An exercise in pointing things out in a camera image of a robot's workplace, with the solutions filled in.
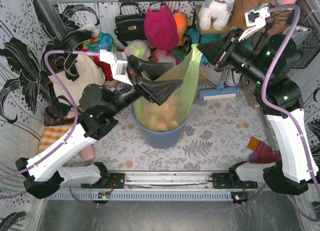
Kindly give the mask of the blue floor squeegee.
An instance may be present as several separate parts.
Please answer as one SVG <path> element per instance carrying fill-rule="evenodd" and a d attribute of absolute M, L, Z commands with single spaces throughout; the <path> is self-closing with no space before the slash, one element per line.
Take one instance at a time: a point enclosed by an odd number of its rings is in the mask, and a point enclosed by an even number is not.
<path fill-rule="evenodd" d="M 231 55 L 233 49 L 235 48 L 237 44 L 237 38 L 242 33 L 242 31 L 243 30 L 240 28 L 233 29 L 224 38 L 220 39 L 222 41 L 229 42 L 227 49 L 228 58 Z M 201 89 L 197 95 L 198 100 L 210 101 L 216 99 L 229 99 L 237 97 L 240 94 L 240 89 L 238 87 L 225 87 L 227 73 L 230 69 L 229 63 L 227 65 L 212 65 L 212 68 L 215 70 L 221 70 L 221 77 L 219 83 L 216 86 L 216 88 Z"/>

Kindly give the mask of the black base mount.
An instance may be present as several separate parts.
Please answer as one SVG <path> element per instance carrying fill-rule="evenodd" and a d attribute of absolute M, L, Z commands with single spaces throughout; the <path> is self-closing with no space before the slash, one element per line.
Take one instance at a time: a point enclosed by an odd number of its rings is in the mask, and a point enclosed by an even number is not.
<path fill-rule="evenodd" d="M 209 177 L 215 189 L 257 189 L 254 181 L 241 181 L 236 174 L 229 172 L 215 172 Z"/>
<path fill-rule="evenodd" d="M 123 189 L 125 184 L 125 173 L 110 173 L 109 177 L 102 177 L 93 184 L 81 184 L 83 189 Z"/>

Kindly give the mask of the colourful printed bag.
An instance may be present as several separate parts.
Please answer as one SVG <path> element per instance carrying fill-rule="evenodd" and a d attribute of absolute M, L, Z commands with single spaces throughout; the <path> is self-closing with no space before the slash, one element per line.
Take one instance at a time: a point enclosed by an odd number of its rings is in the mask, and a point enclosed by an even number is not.
<path fill-rule="evenodd" d="M 113 37 L 109 33 L 100 32 L 97 37 L 90 38 L 83 42 L 83 51 L 98 52 L 107 50 L 113 52 L 117 49 Z"/>

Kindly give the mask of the black hat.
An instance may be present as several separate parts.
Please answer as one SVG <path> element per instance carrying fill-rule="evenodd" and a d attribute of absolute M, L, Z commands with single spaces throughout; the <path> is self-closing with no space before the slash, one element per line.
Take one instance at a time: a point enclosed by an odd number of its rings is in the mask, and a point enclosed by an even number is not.
<path fill-rule="evenodd" d="M 93 32 L 90 30 L 77 30 L 67 35 L 63 40 L 57 41 L 54 45 L 54 50 L 82 50 L 83 42 L 93 37 Z"/>

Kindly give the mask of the silver foil pouch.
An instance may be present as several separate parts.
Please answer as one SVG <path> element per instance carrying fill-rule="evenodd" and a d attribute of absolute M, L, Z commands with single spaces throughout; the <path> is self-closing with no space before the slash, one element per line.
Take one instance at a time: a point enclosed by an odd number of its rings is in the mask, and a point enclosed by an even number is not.
<path fill-rule="evenodd" d="M 311 28 L 297 25 L 292 33 L 292 40 L 296 43 L 303 42 L 308 35 L 312 32 Z"/>

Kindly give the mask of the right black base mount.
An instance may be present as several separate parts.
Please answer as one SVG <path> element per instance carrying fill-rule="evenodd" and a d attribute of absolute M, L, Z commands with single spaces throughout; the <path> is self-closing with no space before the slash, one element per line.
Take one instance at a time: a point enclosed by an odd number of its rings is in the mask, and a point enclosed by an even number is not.
<path fill-rule="evenodd" d="M 209 177 L 215 189 L 257 189 L 254 181 L 241 181 L 236 174 L 229 172 L 215 172 Z"/>

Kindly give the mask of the pink white plush doll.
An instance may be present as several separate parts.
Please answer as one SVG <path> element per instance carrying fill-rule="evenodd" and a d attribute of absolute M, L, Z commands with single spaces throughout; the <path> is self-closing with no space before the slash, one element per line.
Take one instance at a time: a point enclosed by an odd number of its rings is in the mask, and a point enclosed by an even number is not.
<path fill-rule="evenodd" d="M 156 49 L 152 57 L 156 63 L 172 63 L 174 66 L 177 64 L 175 56 L 165 50 Z"/>

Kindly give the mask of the brown teddy bear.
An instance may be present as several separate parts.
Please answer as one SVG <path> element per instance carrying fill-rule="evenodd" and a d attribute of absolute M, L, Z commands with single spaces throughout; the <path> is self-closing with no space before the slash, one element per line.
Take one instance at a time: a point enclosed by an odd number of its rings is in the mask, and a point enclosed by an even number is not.
<path fill-rule="evenodd" d="M 264 4 L 269 4 L 272 1 L 273 0 L 236 0 L 230 16 L 230 25 L 236 29 L 241 28 L 245 30 L 247 28 L 245 11 L 255 7 L 260 7 Z"/>

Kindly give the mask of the orange plush toy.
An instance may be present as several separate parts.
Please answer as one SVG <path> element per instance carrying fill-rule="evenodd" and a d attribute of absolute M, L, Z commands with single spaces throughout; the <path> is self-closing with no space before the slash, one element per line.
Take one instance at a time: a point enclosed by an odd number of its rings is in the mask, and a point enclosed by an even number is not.
<path fill-rule="evenodd" d="M 183 12 L 176 12 L 173 14 L 173 18 L 176 23 L 178 37 L 182 40 L 183 35 L 187 30 L 187 17 Z"/>

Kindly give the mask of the blue trash bin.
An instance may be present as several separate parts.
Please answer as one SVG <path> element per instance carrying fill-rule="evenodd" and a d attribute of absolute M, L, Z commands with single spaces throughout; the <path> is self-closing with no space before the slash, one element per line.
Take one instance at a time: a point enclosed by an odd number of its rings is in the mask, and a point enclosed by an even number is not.
<path fill-rule="evenodd" d="M 178 126 L 173 130 L 158 132 L 158 131 L 152 131 L 143 127 L 137 121 L 134 114 L 133 105 L 131 105 L 131 114 L 132 114 L 133 120 L 135 121 L 139 130 L 141 131 L 144 140 L 154 149 L 169 149 L 175 146 L 181 140 L 183 136 L 183 132 L 185 130 L 185 126 L 190 117 L 188 115 L 185 121 L 180 126 Z"/>

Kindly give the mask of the green trash bag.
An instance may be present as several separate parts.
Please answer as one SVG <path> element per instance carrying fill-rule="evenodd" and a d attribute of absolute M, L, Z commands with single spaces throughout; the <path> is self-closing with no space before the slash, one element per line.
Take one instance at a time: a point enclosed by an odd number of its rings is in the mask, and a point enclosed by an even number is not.
<path fill-rule="evenodd" d="M 133 104 L 137 122 L 155 132 L 168 132 L 178 128 L 188 117 L 199 81 L 199 69 L 203 54 L 197 44 L 179 64 L 163 74 L 159 81 L 182 80 L 183 84 L 162 105 L 148 102 L 145 98 Z"/>

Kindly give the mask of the aluminium front rail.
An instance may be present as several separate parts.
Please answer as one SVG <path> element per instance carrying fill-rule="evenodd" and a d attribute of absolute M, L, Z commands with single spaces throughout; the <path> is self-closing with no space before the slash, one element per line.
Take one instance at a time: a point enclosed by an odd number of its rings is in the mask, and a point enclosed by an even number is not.
<path fill-rule="evenodd" d="M 125 173 L 123 189 L 178 188 L 203 186 L 212 173 L 205 171 L 126 171 L 109 172 L 101 164 L 83 167 L 60 167 L 57 170 L 36 168 L 30 175 L 41 184 L 57 185 L 58 188 L 81 187 L 81 184 L 94 184 L 101 178 L 108 178 L 110 173 Z"/>

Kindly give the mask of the teal folded cloth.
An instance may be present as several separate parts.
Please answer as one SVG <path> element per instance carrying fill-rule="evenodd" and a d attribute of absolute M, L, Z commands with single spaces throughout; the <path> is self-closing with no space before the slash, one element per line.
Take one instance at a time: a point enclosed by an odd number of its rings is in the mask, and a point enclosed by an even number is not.
<path fill-rule="evenodd" d="M 200 38 L 200 33 L 197 29 L 195 28 L 191 28 L 188 32 L 188 35 L 191 38 L 191 41 L 193 44 L 198 44 L 199 43 L 199 38 Z M 203 34 L 200 43 L 211 43 L 214 41 L 218 41 L 221 39 L 221 35 L 220 34 Z M 203 55 L 201 57 L 201 63 L 208 65 L 209 61 L 206 59 L 206 57 Z"/>

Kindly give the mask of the magenta fabric bag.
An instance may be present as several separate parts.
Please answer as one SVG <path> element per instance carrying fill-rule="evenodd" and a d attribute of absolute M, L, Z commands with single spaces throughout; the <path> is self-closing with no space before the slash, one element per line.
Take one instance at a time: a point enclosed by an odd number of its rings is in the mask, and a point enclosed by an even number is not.
<path fill-rule="evenodd" d="M 144 34 L 156 49 L 170 51 L 179 43 L 176 21 L 167 5 L 158 11 L 147 10 L 144 19 Z"/>

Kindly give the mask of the black leather handbag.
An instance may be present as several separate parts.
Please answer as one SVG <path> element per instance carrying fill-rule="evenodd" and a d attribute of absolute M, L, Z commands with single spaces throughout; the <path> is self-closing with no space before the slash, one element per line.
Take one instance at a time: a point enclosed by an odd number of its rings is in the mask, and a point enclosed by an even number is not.
<path fill-rule="evenodd" d="M 138 13 L 123 15 L 121 8 L 124 6 L 135 6 Z M 141 11 L 139 5 L 136 2 L 124 2 L 120 5 L 119 15 L 115 17 L 115 29 L 114 34 L 117 40 L 124 45 L 128 45 L 127 42 L 134 40 L 146 40 L 147 37 L 144 31 L 144 22 L 146 14 Z"/>

